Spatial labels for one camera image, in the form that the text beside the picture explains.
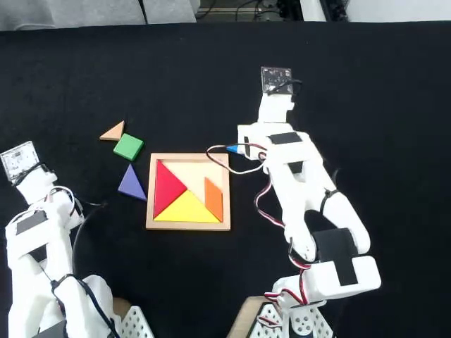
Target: blue triangle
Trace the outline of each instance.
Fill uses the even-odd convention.
[[[228,146],[227,150],[229,150],[231,153],[237,153],[238,154],[238,146]]]
[[[128,165],[127,171],[125,172],[122,182],[119,185],[118,191],[128,196],[147,201],[140,181],[138,181],[138,177],[136,176],[131,164]]]

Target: black fabric surface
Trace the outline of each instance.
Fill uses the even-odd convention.
[[[109,200],[80,238],[80,273],[142,307],[154,334],[224,337],[247,296],[296,270],[254,211],[266,184],[232,176],[230,232],[144,230],[146,204],[115,193],[128,161],[99,135],[125,119],[151,152],[236,141],[257,119],[260,66],[304,82],[295,109],[366,225],[383,281],[349,300],[339,337],[444,337],[450,275],[451,23],[155,25],[0,34],[0,151],[32,140],[60,183]],[[233,156],[231,163],[248,168]],[[0,224],[25,202],[3,176]],[[263,203],[280,215],[274,194]],[[311,231],[320,227],[308,215]],[[1,326],[11,273],[1,246]]]

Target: orange triangle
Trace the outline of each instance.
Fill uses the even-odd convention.
[[[209,211],[223,221],[223,193],[214,183],[205,177],[205,206]]]
[[[124,131],[124,124],[124,121],[118,123],[99,138],[104,141],[119,141],[122,137],[122,132]]]

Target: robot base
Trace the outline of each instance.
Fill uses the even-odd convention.
[[[257,321],[262,316],[282,323],[282,318],[271,302],[262,296],[248,297],[233,323],[228,338],[282,338],[280,327],[269,328]],[[333,332],[317,304],[299,307],[290,314],[290,337],[333,338]]]

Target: peach triangle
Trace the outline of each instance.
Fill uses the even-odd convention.
[[[104,141],[119,141],[122,137],[122,132],[124,131],[124,124],[124,121],[118,123],[99,138]]]

